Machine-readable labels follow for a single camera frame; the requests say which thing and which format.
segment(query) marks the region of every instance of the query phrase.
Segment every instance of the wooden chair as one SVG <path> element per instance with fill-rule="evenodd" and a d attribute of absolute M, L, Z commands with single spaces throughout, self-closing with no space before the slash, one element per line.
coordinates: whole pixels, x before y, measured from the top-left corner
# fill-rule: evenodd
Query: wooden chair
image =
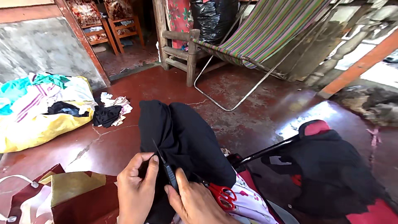
<path fill-rule="evenodd" d="M 90 45 L 108 42 L 111 45 L 115 55 L 119 55 L 115 42 L 112 38 L 111 30 L 105 19 L 101 18 L 96 4 L 91 0 L 66 0 L 70 10 L 73 12 L 80 28 L 91 28 L 101 26 L 103 29 L 99 31 L 84 32 Z"/>
<path fill-rule="evenodd" d="M 142 36 L 138 16 L 133 14 L 133 8 L 129 0 L 104 0 L 106 12 L 108 13 L 108 22 L 113 36 L 121 53 L 124 53 L 120 38 L 138 35 L 140 37 L 142 48 L 145 49 L 145 42 Z M 132 21 L 130 24 L 116 26 L 115 23 Z"/>

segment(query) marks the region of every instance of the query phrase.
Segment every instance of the black plastic bag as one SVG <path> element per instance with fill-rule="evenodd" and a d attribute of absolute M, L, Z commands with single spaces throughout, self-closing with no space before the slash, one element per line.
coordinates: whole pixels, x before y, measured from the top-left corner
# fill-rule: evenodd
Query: black plastic bag
<path fill-rule="evenodd" d="M 200 29 L 199 40 L 219 44 L 236 19 L 238 0 L 190 0 L 193 27 Z"/>

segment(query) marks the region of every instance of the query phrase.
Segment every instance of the doorway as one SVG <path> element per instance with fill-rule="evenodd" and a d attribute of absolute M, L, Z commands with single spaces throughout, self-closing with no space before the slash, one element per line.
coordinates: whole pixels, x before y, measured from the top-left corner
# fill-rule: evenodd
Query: doorway
<path fill-rule="evenodd" d="M 160 64 L 152 1 L 66 2 L 110 81 Z"/>

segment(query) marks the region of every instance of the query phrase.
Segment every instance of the scissors handle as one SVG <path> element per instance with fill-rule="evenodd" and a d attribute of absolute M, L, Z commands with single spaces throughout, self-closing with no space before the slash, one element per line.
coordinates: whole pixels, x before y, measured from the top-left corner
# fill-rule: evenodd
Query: scissors handle
<path fill-rule="evenodd" d="M 237 200 L 236 194 L 231 190 L 231 188 L 229 187 L 222 187 L 222 186 L 218 186 L 215 185 L 213 183 L 210 183 L 209 185 L 209 190 L 210 192 L 213 194 L 214 198 L 216 199 L 216 202 L 218 203 L 218 205 L 224 209 L 224 210 L 233 210 L 235 209 L 235 205 L 233 203 L 233 201 Z M 231 192 L 234 197 L 232 198 L 228 193 L 226 193 L 225 191 L 229 191 Z M 231 207 L 227 207 L 225 206 L 222 202 L 221 199 L 223 199 L 224 201 L 228 202 Z"/>

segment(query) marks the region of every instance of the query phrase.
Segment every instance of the striped fabric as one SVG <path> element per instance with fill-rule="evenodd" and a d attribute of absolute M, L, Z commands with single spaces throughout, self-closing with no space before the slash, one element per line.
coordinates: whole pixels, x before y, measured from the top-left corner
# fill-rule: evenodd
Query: striped fabric
<path fill-rule="evenodd" d="M 239 29 L 220 46 L 193 40 L 208 53 L 248 68 L 242 55 L 264 62 L 306 29 L 331 0 L 259 0 Z"/>

